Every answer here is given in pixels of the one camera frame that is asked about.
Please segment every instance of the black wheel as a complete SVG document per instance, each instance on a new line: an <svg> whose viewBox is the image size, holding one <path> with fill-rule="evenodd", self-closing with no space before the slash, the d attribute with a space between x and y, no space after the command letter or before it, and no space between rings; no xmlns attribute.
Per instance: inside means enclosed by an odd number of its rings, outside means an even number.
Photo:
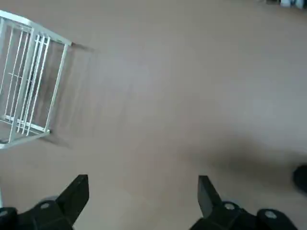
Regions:
<svg viewBox="0 0 307 230"><path fill-rule="evenodd" d="M293 182L307 194L307 165L301 165L293 172Z"/></svg>

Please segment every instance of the black object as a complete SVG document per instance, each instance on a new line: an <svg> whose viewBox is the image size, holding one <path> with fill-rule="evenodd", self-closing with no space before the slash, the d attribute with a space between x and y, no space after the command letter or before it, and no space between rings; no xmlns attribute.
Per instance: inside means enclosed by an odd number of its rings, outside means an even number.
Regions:
<svg viewBox="0 0 307 230"><path fill-rule="evenodd" d="M280 211L261 209L254 216L235 203L222 201L207 176L199 176L198 203L203 218L191 230L297 230Z"/></svg>
<svg viewBox="0 0 307 230"><path fill-rule="evenodd" d="M40 202L22 214L13 207L0 208L0 230L73 230L88 199L88 176L78 175L55 201Z"/></svg>
<svg viewBox="0 0 307 230"><path fill-rule="evenodd" d="M307 165L301 165L294 171L293 182L298 189L307 193Z"/></svg>

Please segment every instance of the screw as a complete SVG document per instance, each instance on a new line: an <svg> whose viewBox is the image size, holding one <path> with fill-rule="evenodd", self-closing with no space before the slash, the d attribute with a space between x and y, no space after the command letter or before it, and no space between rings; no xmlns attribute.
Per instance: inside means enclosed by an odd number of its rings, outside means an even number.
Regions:
<svg viewBox="0 0 307 230"><path fill-rule="evenodd" d="M40 206L41 209L45 209L45 208L48 208L49 207L49 204L48 203L44 203Z"/></svg>
<svg viewBox="0 0 307 230"><path fill-rule="evenodd" d="M6 214L8 214L8 211L7 211L7 210L4 210L4 211L0 212L0 217L5 216Z"/></svg>
<svg viewBox="0 0 307 230"><path fill-rule="evenodd" d="M276 219L277 218L275 213L273 213L272 211L266 211L265 215L267 216L267 218L271 218L271 219Z"/></svg>
<svg viewBox="0 0 307 230"><path fill-rule="evenodd" d="M234 210L234 209L235 209L235 206L234 206L233 204L231 204L231 203L227 203L227 204L225 204L224 206L225 206L225 208L227 208L228 210Z"/></svg>

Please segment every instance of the beige floor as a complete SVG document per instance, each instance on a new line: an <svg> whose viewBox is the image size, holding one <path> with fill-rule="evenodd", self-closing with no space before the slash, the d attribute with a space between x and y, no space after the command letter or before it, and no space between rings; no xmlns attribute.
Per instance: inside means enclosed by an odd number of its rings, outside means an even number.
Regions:
<svg viewBox="0 0 307 230"><path fill-rule="evenodd" d="M54 136L0 153L25 210L88 173L76 229L186 230L198 174L250 212L306 229L291 170L307 161L307 15L246 0L2 0L77 43Z"/></svg>

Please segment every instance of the white baby gate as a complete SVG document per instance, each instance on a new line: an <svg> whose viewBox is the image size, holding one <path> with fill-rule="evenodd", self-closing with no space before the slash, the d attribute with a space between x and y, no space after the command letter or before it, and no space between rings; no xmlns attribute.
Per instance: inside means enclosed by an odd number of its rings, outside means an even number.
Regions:
<svg viewBox="0 0 307 230"><path fill-rule="evenodd" d="M50 133L49 125L71 41L24 17L0 11L0 149ZM51 43L63 44L46 114L35 116Z"/></svg>

